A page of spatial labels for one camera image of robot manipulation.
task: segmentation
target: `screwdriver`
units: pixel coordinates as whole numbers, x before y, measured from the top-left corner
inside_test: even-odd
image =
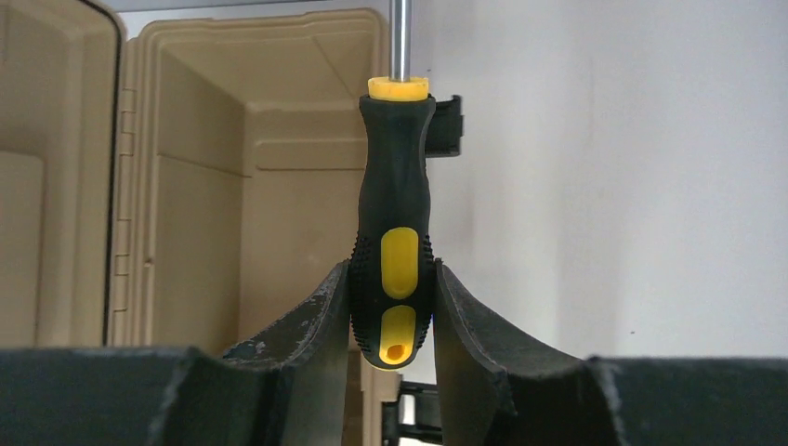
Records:
[[[363,357],[378,369],[398,370],[424,343],[434,306],[425,140],[436,101],[428,80],[410,75],[413,1],[389,2],[389,74],[370,79],[359,101],[367,165],[348,292]]]

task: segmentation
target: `textured rubber grip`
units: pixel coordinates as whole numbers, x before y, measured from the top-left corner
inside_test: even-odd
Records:
[[[368,154],[348,271],[350,315],[364,358],[379,369],[412,362],[432,317],[435,262],[425,140],[435,107],[432,97],[360,101]]]

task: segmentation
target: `metal shaft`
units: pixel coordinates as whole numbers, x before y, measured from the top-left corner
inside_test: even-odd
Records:
[[[413,0],[389,0],[391,22],[391,63],[388,78],[397,82],[411,80],[411,27]]]

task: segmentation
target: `open box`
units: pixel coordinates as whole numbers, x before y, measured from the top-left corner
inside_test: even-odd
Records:
[[[130,42],[85,0],[0,16],[0,348],[218,354],[349,256],[358,98],[386,68],[372,10],[154,22]]]

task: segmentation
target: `yellow grip inset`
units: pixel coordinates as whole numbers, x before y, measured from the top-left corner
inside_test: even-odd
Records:
[[[414,352],[416,311],[407,305],[386,310],[380,321],[380,360],[388,365],[407,361]]]
[[[380,278],[392,299],[404,299],[418,285],[419,237],[410,228],[389,230],[380,239]]]
[[[387,77],[373,77],[367,83],[370,98],[392,102],[416,102],[429,96],[429,81],[412,77],[408,82],[397,82]]]

